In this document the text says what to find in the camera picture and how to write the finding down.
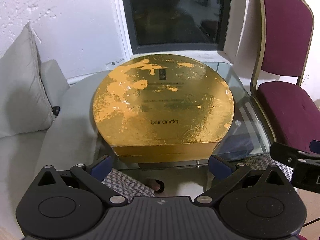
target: window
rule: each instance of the window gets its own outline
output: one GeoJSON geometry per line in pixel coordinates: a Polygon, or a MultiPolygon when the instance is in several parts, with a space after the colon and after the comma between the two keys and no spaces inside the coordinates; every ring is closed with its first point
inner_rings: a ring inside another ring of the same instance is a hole
{"type": "Polygon", "coordinates": [[[134,54],[223,50],[231,0],[123,0],[134,54]]]}

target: floor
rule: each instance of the floor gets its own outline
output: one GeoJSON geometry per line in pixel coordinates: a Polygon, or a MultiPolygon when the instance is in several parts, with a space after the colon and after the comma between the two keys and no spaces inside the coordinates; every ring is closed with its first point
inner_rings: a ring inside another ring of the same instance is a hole
{"type": "Polygon", "coordinates": [[[0,240],[19,240],[12,236],[5,228],[0,226],[0,240]]]}
{"type": "MultiPolygon", "coordinates": [[[[137,180],[154,178],[162,180],[165,190],[158,196],[190,196],[193,200],[207,188],[207,167],[199,169],[167,169],[159,171],[131,170],[125,173],[137,180]]],[[[298,193],[307,208],[307,222],[320,217],[320,194],[298,190],[298,193]]],[[[318,240],[320,237],[320,221],[302,229],[302,236],[308,240],[318,240]]]]}
{"type": "MultiPolygon", "coordinates": [[[[320,194],[302,189],[298,193],[307,208],[306,223],[320,217],[320,194]]],[[[300,234],[308,240],[320,239],[320,221],[302,228],[300,234]]]]}

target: patterned pants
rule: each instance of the patterned pants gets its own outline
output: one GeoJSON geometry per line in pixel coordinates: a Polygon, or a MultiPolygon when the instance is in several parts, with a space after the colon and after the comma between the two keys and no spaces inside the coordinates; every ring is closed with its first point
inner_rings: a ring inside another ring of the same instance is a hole
{"type": "MultiPolygon", "coordinates": [[[[282,172],[286,175],[288,180],[291,180],[292,177],[292,168],[274,161],[271,159],[269,153],[262,154],[255,157],[250,157],[244,160],[241,160],[242,163],[245,163],[254,170],[265,170],[268,165],[275,164],[279,166],[282,172]]],[[[155,192],[142,184],[141,182],[135,180],[134,178],[112,169],[109,175],[102,181],[103,184],[107,185],[114,191],[125,196],[129,202],[131,202],[134,196],[145,196],[145,197],[154,197],[155,192]]]]}

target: chair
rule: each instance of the chair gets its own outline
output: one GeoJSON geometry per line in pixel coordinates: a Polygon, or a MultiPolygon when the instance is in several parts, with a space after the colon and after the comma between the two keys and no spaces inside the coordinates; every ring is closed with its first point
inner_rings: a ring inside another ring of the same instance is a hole
{"type": "Polygon", "coordinates": [[[310,152],[320,140],[320,111],[300,87],[309,53],[314,17],[304,0],[259,0],[261,47],[251,78],[251,95],[271,140],[310,152]],[[265,82],[257,89],[260,70],[298,77],[297,84],[265,82]]]}

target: screw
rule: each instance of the screw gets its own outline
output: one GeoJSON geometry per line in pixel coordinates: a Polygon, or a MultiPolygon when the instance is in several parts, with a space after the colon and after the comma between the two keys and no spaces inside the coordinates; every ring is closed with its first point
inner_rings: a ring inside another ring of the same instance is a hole
{"type": "Polygon", "coordinates": [[[209,204],[212,202],[212,198],[209,196],[200,196],[197,198],[197,201],[201,204],[209,204]]]}
{"type": "Polygon", "coordinates": [[[121,204],[125,201],[125,198],[122,196],[113,196],[110,198],[110,202],[113,204],[121,204]]]}

